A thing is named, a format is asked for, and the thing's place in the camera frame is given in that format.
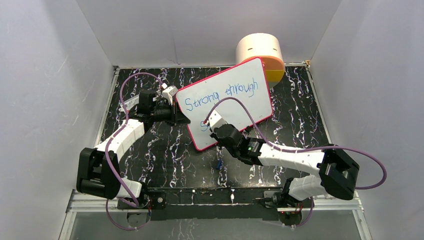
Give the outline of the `pink-framed whiteboard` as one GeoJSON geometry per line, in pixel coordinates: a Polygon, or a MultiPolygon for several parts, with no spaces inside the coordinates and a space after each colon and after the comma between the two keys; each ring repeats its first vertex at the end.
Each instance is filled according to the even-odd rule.
{"type": "Polygon", "coordinates": [[[176,93],[175,99],[190,120],[187,128],[198,151],[216,143],[204,123],[214,106],[225,121],[240,131],[273,115],[268,82],[259,57],[187,85],[176,93]]]}

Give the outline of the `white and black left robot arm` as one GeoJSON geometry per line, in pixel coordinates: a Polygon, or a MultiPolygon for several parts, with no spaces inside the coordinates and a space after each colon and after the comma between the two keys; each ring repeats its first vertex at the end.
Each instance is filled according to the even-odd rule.
{"type": "Polygon", "coordinates": [[[110,200],[130,198],[137,208],[147,206],[150,198],[143,191],[143,184],[122,178],[119,162],[154,123],[178,126],[191,122],[176,104],[174,96],[177,91],[175,86],[166,87],[161,94],[142,90],[121,103],[120,109],[126,117],[118,130],[95,147],[86,147],[80,152],[76,182],[78,192],[110,200]]]}

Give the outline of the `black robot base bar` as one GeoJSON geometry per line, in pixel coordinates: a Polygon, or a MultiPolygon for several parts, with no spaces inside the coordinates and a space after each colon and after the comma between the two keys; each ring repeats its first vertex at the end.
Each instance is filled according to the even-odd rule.
{"type": "Polygon", "coordinates": [[[305,206],[285,203],[280,188],[150,189],[155,221],[182,219],[260,219],[299,224],[305,206]]]}

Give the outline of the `cream and orange cylinder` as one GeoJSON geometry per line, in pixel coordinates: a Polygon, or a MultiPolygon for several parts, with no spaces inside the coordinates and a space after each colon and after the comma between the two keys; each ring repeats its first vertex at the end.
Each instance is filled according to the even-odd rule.
{"type": "Polygon", "coordinates": [[[261,58],[268,88],[272,89],[285,74],[278,39],[268,33],[252,33],[243,37],[236,46],[235,63],[238,65],[255,57],[261,58]]]}

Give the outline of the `blue marker cap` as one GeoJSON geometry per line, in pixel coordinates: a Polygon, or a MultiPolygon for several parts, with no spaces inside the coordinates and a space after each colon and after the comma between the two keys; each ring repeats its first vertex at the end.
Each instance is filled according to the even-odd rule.
{"type": "Polygon", "coordinates": [[[223,161],[222,160],[219,160],[218,161],[218,163],[217,163],[217,165],[216,165],[216,170],[220,170],[221,169],[221,167],[222,167],[222,164],[223,164],[223,161]]]}

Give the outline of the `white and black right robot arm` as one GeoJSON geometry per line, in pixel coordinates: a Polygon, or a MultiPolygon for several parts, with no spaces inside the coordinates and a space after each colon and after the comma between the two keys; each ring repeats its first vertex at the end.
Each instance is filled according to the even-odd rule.
{"type": "Polygon", "coordinates": [[[231,124],[216,127],[210,136],[233,158],[247,165],[279,166],[306,172],[307,176],[288,179],[284,184],[281,199],[288,207],[319,195],[331,195],[341,200],[354,197],[360,167],[342,149],[328,146],[310,151],[270,146],[264,139],[245,137],[231,124]]]}

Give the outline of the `white printed label card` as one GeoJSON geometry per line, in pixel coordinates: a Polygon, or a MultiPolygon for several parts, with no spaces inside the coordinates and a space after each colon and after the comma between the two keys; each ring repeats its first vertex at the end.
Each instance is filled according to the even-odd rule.
{"type": "Polygon", "coordinates": [[[129,98],[128,100],[124,101],[125,107],[127,109],[131,109],[132,107],[134,107],[135,105],[137,105],[139,103],[139,94],[129,98]]]}

